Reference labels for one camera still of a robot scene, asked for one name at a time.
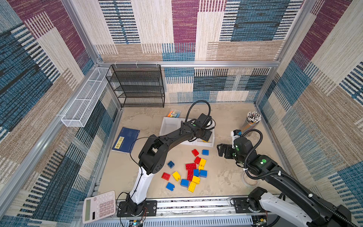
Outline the long red lego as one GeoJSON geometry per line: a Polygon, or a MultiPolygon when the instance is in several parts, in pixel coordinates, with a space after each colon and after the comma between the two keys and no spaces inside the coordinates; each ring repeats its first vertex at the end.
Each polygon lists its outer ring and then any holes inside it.
{"type": "Polygon", "coordinates": [[[186,170],[194,170],[197,169],[197,164],[196,163],[189,163],[185,165],[186,170]]]}

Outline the tall red lego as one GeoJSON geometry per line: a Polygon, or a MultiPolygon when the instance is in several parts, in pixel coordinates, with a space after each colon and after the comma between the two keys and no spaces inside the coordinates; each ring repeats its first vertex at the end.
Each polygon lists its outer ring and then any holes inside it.
{"type": "Polygon", "coordinates": [[[188,172],[187,172],[187,180],[188,181],[192,181],[193,176],[194,176],[194,170],[193,169],[189,169],[188,172]]]}

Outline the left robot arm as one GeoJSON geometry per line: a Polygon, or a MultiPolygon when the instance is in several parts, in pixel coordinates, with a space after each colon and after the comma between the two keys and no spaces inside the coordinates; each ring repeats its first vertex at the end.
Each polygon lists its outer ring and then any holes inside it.
{"type": "Polygon", "coordinates": [[[139,153],[138,177],[133,189],[126,194],[124,202],[120,202],[117,208],[117,217],[121,217],[124,212],[129,216],[139,216],[145,213],[145,202],[147,191],[156,173],[164,166],[168,152],[177,145],[197,139],[208,141],[212,135],[214,120],[211,117],[211,106],[206,100],[198,100],[189,108],[186,118],[181,121],[179,129],[162,135],[151,135],[147,137],[141,152],[139,153]],[[208,113],[202,113],[197,119],[189,120],[188,117],[192,108],[197,103],[205,103],[208,106],[208,113]]]}

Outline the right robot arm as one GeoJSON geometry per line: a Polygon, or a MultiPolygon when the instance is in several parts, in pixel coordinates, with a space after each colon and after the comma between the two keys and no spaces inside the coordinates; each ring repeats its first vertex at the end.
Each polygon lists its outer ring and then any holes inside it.
{"type": "Polygon", "coordinates": [[[245,133],[233,137],[233,143],[219,144],[219,156],[233,159],[238,167],[252,180],[263,180],[276,187],[293,204],[278,198],[267,190],[256,187],[248,195],[249,209],[252,212],[270,211],[297,227],[353,227],[352,214],[343,205],[335,206],[303,186],[289,175],[276,161],[266,155],[259,155],[257,147],[263,140],[260,136],[253,145],[245,133]]]}

